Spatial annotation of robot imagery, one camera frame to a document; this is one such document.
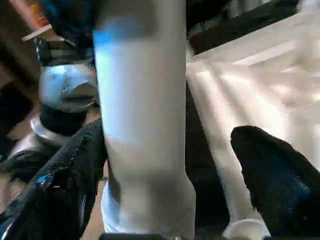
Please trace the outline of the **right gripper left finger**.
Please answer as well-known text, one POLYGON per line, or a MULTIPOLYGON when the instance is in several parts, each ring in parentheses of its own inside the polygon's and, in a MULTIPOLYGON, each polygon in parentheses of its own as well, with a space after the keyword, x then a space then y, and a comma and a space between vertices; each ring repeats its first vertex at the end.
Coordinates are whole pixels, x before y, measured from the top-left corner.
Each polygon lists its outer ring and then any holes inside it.
POLYGON ((2 240, 79 240, 89 223, 108 154, 102 120, 86 124, 0 215, 2 240))

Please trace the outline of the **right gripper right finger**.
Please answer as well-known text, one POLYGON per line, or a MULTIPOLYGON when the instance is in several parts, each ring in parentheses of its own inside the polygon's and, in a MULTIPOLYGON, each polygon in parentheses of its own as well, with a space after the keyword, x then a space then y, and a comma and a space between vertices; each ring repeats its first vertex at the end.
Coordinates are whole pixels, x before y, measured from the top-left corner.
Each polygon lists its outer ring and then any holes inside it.
POLYGON ((271 237, 318 240, 319 171, 288 142, 256 126, 235 127, 230 144, 271 237))

